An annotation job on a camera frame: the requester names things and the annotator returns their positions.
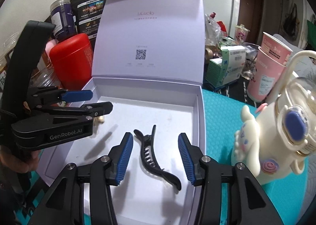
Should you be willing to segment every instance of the box lid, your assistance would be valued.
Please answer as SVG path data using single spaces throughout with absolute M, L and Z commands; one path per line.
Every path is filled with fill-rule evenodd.
M 202 84 L 203 0 L 107 0 L 92 76 Z

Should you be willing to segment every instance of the door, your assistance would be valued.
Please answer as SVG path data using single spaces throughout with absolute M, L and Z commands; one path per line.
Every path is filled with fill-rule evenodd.
M 247 43 L 257 44 L 263 15 L 264 0 L 240 0 L 238 25 L 250 30 Z

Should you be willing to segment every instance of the red canister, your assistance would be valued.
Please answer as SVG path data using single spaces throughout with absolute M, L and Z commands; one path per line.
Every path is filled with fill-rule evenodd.
M 75 35 L 57 44 L 49 57 L 65 88 L 81 90 L 91 79 L 93 51 L 86 34 Z

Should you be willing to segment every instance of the white box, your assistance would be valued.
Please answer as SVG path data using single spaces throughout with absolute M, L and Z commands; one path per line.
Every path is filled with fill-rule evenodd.
M 138 49 L 146 50 L 146 59 L 135 59 Z M 186 179 L 177 140 L 185 132 L 205 152 L 203 64 L 202 0 L 107 0 L 93 78 L 84 89 L 94 93 L 86 104 L 111 101 L 113 111 L 96 135 L 45 149 L 37 172 L 50 185 L 66 164 L 92 163 L 118 145 L 125 132 L 150 134 L 156 124 L 157 161 L 178 176 L 182 190 L 175 192 L 143 168 L 140 142 L 134 137 L 125 179 L 111 187 L 118 223 L 193 224 L 200 190 Z M 84 198 L 89 213 L 88 185 Z

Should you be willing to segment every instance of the pink paper cup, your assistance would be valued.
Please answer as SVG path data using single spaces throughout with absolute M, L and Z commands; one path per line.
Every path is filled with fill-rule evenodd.
M 250 81 L 247 94 L 255 102 L 261 102 L 279 80 L 286 66 L 276 62 L 259 47 L 254 77 Z
M 263 33 L 261 48 L 264 53 L 282 65 L 286 65 L 293 52 L 284 43 L 267 33 Z

